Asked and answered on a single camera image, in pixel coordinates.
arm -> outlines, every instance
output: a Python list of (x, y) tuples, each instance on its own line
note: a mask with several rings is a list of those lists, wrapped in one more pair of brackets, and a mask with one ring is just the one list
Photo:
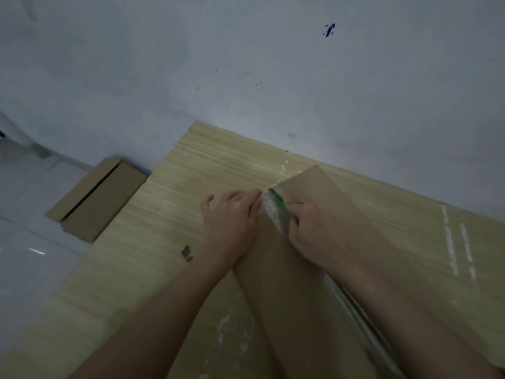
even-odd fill
[(357, 299), (387, 338), (406, 374), (423, 379), (503, 378), (466, 341), (352, 253), (328, 210), (283, 198), (293, 214), (291, 243)]
[(259, 194), (225, 193), (211, 210), (201, 203), (206, 245), (166, 286), (70, 376), (165, 378), (205, 299), (247, 252), (256, 232)]

forearm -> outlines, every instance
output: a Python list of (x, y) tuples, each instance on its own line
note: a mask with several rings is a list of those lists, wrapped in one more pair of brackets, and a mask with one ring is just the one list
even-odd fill
[(165, 378), (205, 299), (231, 268), (202, 250), (71, 378)]
[(328, 273), (370, 315), (406, 373), (414, 378), (499, 378), (501, 374), (463, 339), (361, 261), (328, 267)]

white tile floor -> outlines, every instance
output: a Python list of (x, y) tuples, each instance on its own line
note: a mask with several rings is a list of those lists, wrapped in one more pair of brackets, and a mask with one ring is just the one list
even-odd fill
[(86, 173), (0, 140), (0, 356), (89, 246), (44, 217)]

light wood grain surface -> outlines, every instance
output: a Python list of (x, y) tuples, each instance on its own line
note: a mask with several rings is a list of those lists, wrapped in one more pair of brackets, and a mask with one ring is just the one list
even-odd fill
[[(185, 265), (186, 245), (198, 252), (203, 196), (265, 189), (314, 164), (194, 123), (3, 357), (0, 377), (68, 375)], [(505, 224), (320, 165), (485, 340), (491, 362), (505, 366)], [(232, 274), (205, 302), (169, 377), (281, 377)]]

hand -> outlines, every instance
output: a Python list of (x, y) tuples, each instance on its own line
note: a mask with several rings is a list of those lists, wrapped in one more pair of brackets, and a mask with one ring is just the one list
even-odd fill
[(281, 196), (287, 211), (293, 215), (289, 240), (300, 254), (326, 271), (347, 256), (344, 239), (330, 210), (317, 203), (296, 203), (286, 194)]
[(211, 210), (209, 203), (214, 195), (200, 203), (204, 217), (207, 247), (223, 253), (231, 266), (249, 251), (256, 234), (256, 214), (260, 207), (261, 190), (249, 192), (230, 191), (221, 196), (218, 205)]

